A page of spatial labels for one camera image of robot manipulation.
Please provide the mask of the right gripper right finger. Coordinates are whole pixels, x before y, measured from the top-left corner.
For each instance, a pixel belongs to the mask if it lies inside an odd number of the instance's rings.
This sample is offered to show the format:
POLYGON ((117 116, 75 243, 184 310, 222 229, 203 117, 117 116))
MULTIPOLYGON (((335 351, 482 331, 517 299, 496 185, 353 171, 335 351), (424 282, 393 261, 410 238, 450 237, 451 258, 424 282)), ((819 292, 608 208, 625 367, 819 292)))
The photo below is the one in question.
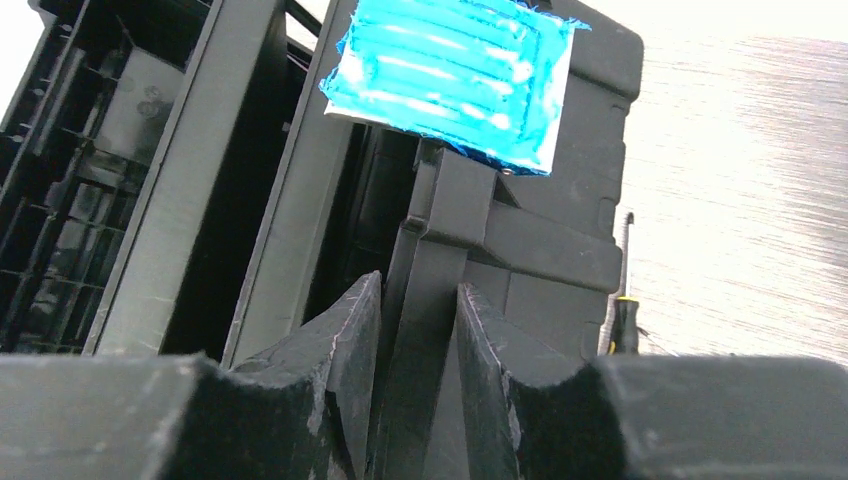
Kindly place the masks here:
POLYGON ((847 373, 809 357, 599 356, 457 292, 474 479, 843 479, 847 373))

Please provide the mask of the black plastic toolbox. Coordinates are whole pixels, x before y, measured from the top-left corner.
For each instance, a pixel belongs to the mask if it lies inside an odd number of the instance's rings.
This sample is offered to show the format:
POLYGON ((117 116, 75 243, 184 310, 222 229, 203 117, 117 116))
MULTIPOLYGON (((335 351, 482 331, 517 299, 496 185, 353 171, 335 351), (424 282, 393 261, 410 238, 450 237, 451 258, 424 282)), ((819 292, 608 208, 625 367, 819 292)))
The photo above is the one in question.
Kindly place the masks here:
POLYGON ((35 1, 44 31, 1 123, 1 359, 202 355, 224 370, 381 278, 361 479, 470 475, 455 331, 474 286, 599 357, 644 43, 578 1, 554 171, 327 116, 353 31, 298 1, 35 1))

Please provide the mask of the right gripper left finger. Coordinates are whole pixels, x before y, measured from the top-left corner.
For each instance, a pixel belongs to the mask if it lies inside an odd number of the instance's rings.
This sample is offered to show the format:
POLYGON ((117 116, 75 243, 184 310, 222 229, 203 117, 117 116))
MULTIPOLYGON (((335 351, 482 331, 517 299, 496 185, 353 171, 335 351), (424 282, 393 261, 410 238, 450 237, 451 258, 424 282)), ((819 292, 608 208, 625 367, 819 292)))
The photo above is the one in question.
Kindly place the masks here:
POLYGON ((5 355, 5 479, 361 479, 381 278, 231 370, 202 355, 5 355))

